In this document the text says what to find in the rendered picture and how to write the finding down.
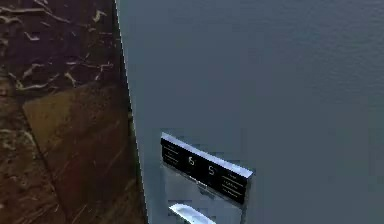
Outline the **grey fridge with dispenser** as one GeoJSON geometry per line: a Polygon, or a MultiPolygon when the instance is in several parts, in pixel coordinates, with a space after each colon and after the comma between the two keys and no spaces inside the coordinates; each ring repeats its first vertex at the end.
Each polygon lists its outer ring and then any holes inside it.
{"type": "Polygon", "coordinates": [[[252,171],[246,224],[384,224],[384,0],[117,0],[149,224],[169,133],[252,171]]]}

